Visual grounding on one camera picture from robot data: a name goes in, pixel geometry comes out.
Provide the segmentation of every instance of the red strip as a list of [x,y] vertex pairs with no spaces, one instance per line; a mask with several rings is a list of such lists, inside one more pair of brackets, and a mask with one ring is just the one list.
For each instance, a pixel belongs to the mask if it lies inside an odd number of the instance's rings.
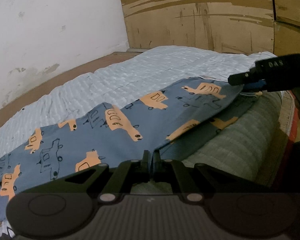
[[290,130],[290,134],[289,134],[289,138],[288,138],[288,142],[287,142],[287,146],[286,146],[286,149],[284,151],[283,158],[282,158],[279,170],[278,170],[277,175],[275,177],[275,180],[274,180],[274,182],[271,186],[272,189],[274,189],[274,190],[278,190],[280,185],[281,185],[283,175],[284,175],[284,171],[287,167],[288,160],[289,160],[292,148],[293,148],[293,144],[296,141],[297,131],[298,131],[298,120],[299,120],[299,118],[298,118],[298,109],[295,108],[294,109],[294,114],[293,114],[293,119],[292,119],[292,124],[291,124],[291,130]]

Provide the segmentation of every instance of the bed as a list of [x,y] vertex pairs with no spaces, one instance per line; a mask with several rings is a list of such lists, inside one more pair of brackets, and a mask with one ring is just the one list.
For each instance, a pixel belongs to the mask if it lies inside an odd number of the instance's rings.
[[[22,107],[0,127],[0,158],[27,141],[35,128],[81,117],[104,101],[121,108],[147,93],[191,76],[226,81],[230,74],[247,71],[256,60],[268,57],[274,55],[262,52],[246,56],[160,46],[94,73],[82,74]],[[265,92],[237,122],[183,163],[191,167],[204,162],[259,184],[279,184],[295,127],[292,95],[287,91]],[[170,191],[167,184],[150,182],[135,185],[131,192]],[[1,235],[13,235],[7,221],[0,221]]]

